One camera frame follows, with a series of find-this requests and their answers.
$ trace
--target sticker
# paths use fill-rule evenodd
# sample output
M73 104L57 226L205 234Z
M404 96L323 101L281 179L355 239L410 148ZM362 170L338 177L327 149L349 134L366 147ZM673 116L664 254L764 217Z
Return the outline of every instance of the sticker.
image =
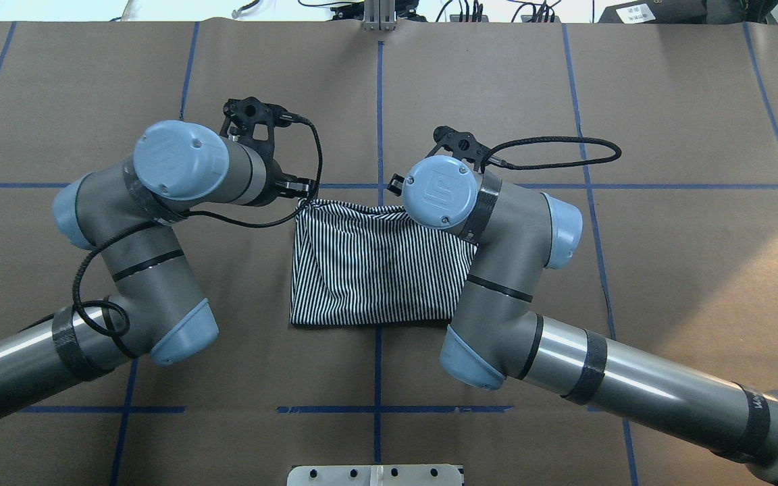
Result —
M615 11L624 24L640 24L640 22L656 20L654 13L651 12L650 7L648 7L648 4L646 3L624 7L623 9L617 9Z

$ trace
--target blue tape grid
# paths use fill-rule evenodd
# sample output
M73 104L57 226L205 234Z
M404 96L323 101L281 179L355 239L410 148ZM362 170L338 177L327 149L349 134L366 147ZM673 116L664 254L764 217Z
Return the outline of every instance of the blue tape grid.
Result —
M5 38L2 51L0 52L0 71L8 53L11 40L16 29L16 22L12 22ZM575 89L575 74L571 59L571 49L569 34L566 25L562 25L566 67L569 77L569 84L572 96L572 107L575 114L575 128L578 136L583 135L581 131L581 111L578 107L577 89ZM188 67L186 67L185 79L182 83L182 104L179 110L179 119L184 119L186 98L188 98L188 85L191 77L192 63L194 62L195 50L197 49L197 38L200 30L200 24L194 23L192 39L188 55ZM754 74L765 109L768 113L771 128L774 132L778 144L778 123L771 108L767 90L765 89L762 76L751 39L748 25L744 24L744 36L746 38L748 54L752 62ZM384 43L379 41L377 45L377 184L321 184L322 188L330 190L377 190L378 204L383 204L383 52ZM586 148L583 144L579 145L581 157L586 159ZM590 219L592 219L593 234L596 245L596 258L599 267L599 276L602 284L602 292L605 297L606 308L608 311L608 331L611 338L617 338L615 332L614 316L611 308L611 295L608 292L608 276L606 273L605 262L602 255L602 242L599 234L599 224L596 218L596 204L594 200L594 190L778 190L778 184L594 184L590 177L590 170L583 167L584 184L519 184L524 188L567 188L568 190L585 190L588 197L590 210ZM67 186L65 182L0 182L0 188L63 188ZM126 440L128 418L132 413L151 413L151 414L178 414L185 413L183 406L133 406L132 399L134 385L136 382L136 370L138 370L138 361L133 360L130 366L128 384L126 388L126 397L124 397L123 406L30 406L23 409L22 413L112 413L120 414L120 430L118 431L118 440L116 453L111 467L110 484L115 485L118 482L118 473L124 451L124 440ZM380 417L383 413L503 413L512 409L512 406L385 406L382 404L382 327L377 326L374 338L374 405L373 406L279 406L279 414L299 414L299 413L368 413L374 417L374 462L381 462L381 427ZM594 407L588 407L590 412L597 412ZM627 450L627 461L629 462L630 475L633 486L638 485L638 476L636 470L635 453L633 452L632 436L629 428L629 422L623 421L623 430L625 445Z
M581 110L578 107L578 93L575 89L575 71L572 67L572 52L569 44L569 31L566 24L561 24L563 28L563 45L566 53L566 70L569 75L569 89L572 94L572 110L575 112L575 130L578 136L584 136L581 131ZM578 150L581 152L581 160L587 160L587 150L584 144L578 144ZM608 275L605 273L605 259L602 257L602 240L599 237L599 221L596 219L596 203L593 199L592 180L590 179L590 170L588 166L584 170L584 188L587 190L587 204L590 210L590 222L593 227L593 241L596 245L596 261L599 264L599 280L602 284L602 295L605 297L605 308L608 311L608 334L611 339L617 341L617 332L614 326L614 312L611 308L611 293L608 291ZM626 458L629 463L629 478L632 486L638 486L638 468L636 468L636 452L632 446L632 431L629 430L629 421L623 419L623 441L626 446Z

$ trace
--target striped cloth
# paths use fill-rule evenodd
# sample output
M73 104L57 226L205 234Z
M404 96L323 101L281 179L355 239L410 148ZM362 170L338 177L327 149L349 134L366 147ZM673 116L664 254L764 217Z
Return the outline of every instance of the striped cloth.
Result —
M451 320L474 252L402 206L313 200L296 216L290 323Z

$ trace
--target metal plate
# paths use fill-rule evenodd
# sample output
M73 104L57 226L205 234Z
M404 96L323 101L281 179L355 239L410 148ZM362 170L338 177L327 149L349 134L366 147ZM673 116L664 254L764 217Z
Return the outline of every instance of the metal plate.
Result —
M287 486L463 486L464 468L451 464L299 466Z

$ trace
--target black cable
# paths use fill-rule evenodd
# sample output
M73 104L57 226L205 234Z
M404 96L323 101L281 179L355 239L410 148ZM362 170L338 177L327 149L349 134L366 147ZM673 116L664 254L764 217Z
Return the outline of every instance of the black cable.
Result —
M238 15L242 15L246 10L253 9L257 6L257 4L260 3L260 0L254 0L251 3L248 3L247 5L242 5L240 8L236 9L238 12Z
M303 7L331 7L333 5L353 5L354 3L359 3L359 2L330 2L330 3L311 4L311 3L302 3L302 0L297 0L297 2L299 2L299 4L302 5Z
M121 336L126 335L128 329L130 329L130 319L128 318L128 313L124 310L124 308L118 304L115 304L114 302L110 302L108 300L89 300L83 302L80 299L80 284L83 282L83 276L86 274L86 269L89 268L89 264L92 262L92 260L100 255L100 252L103 252L110 246L116 244L118 241L126 239L132 234L147 230L151 227L157 227L157 225L159 225L159 223L154 221L146 221L121 231L121 233L112 237L110 240L106 240L104 243L102 243L101 246L97 247L93 251L90 251L89 255L86 255L86 258L83 259L83 263L80 264L80 268L77 268L77 274L74 275L74 284L71 286L71 298L73 300L74 311L77 312L78 316L83 319L83 322L86 323L87 326L92 328L92 330L98 334L105 335L108 338L120 338ZM92 317L89 317L89 314L86 313L87 305L108 308L109 310L119 314L122 317L121 329L114 329L112 326L110 328L99 326L99 324L96 323L95 320L92 320Z
M518 7L518 9L515 10L515 15L512 16L512 20L509 21L510 23L511 22L515 22L515 18L518 16L518 13L521 13L521 9L527 7L528 5L530 5L534 9L534 15L536 14L536 7L537 7L536 3L531 3L531 2L513 2L513 0L509 0L509 1L512 2L512 3L521 3L521 5Z
M46 323L47 321L49 321L53 317L55 317L55 314L47 314L47 316L41 317L37 321L35 321L35 322L31 323L31 324L28 324L28 326L25 326L24 328L20 329L19 332L23 332L26 329L32 329L32 328L34 328L34 326L37 326L38 324Z
M311 123L311 120L306 119L306 117L302 117L299 115L293 115L293 117L294 117L293 123L306 124L307 126L309 126L309 128L311 128L311 133L312 135L314 135L314 144L317 147L317 176L315 179L314 187L312 187L311 191L309 191L308 196L305 198L305 201L296 206L296 210L294 210L289 215L284 216L284 218L278 219L277 221L272 221L270 223L248 223L244 221L237 221L237 219L231 219L224 215L219 215L219 213L213 213L211 211L186 210L181 212L180 215L185 218L189 216L208 216L210 218L219 219L219 221L224 221L229 224L240 225L241 227L251 227L251 228L273 227L273 225L280 225L282 223L290 221L291 219L299 215L299 213L302 212L302 210L305 209L305 207L308 206L312 200L314 200L314 197L317 194L317 190L318 188L320 188L320 177L323 172L323 150L320 145L320 136L317 135L317 128L314 126L313 123Z
M440 9L440 13L438 13L438 16L434 19L435 22L440 22L440 18L442 16L442 13L446 11L446 7L448 7L448 4L455 2L455 0L448 0L448 2L444 3L444 6Z
M548 2L546 0L543 0L540 9L536 12L536 21L544 22L544 19L548 18L549 10L550 10L550 6L548 5Z
M488 162L488 159L490 159L491 156L493 156L495 153L502 151L503 149L508 149L509 147L517 147L519 145L550 144L551 142L561 142L561 144L602 145L603 147L608 147L614 151L614 155L594 158L590 160L580 160L577 162L541 163L537 165L513 165L512 163L507 162L495 164ZM601 138L589 138L589 136L532 136L532 138L521 138L518 140L512 140L510 142L504 142L503 144L499 144L494 148L491 148L490 151L486 152L485 155L482 156L482 161L484 162L482 162L481 172L485 172L485 166L487 166L489 163L510 170L556 169L560 167L577 167L580 165L592 165L594 163L611 162L620 158L622 154L623 151L620 150L620 147L618 147L617 144L607 140L602 140Z

